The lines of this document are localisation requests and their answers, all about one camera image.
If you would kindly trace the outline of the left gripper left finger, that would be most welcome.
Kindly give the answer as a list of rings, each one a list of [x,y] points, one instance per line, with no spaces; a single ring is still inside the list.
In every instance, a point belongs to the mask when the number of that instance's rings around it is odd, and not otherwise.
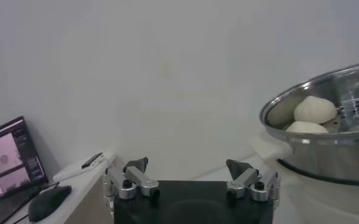
[[[136,197],[137,189],[146,197],[153,198],[160,193],[159,182],[146,174],[148,158],[129,161],[122,169],[109,165],[102,174],[103,195],[107,198],[118,196],[122,200]]]

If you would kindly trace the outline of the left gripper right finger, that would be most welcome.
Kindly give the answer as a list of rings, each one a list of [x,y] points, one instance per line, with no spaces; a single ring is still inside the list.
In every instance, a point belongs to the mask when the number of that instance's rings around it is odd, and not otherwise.
[[[229,201],[243,198],[247,192],[253,201],[279,201],[280,200],[280,175],[269,170],[261,174],[258,169],[249,163],[232,159],[226,160],[226,166],[232,177],[232,181],[226,184],[226,196]]]

